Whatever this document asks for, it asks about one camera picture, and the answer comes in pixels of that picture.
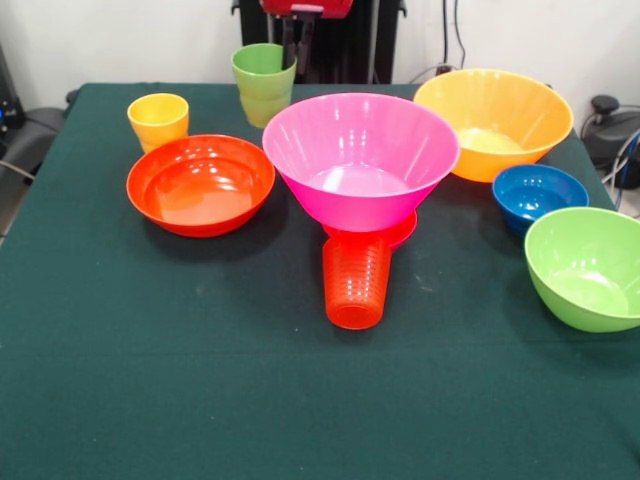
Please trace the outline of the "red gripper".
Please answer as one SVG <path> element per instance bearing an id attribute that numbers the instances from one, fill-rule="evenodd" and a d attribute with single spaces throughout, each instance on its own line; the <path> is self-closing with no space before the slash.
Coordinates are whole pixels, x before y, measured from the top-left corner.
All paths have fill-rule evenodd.
<path id="1" fill-rule="evenodd" d="M 282 18 L 282 68 L 289 69 L 296 62 L 295 20 L 298 13 L 319 14 L 321 18 L 342 19 L 351 10 L 353 0 L 260 0 L 263 10 Z M 301 36 L 297 49 L 297 74 L 304 76 L 308 69 L 315 20 L 302 21 Z"/>

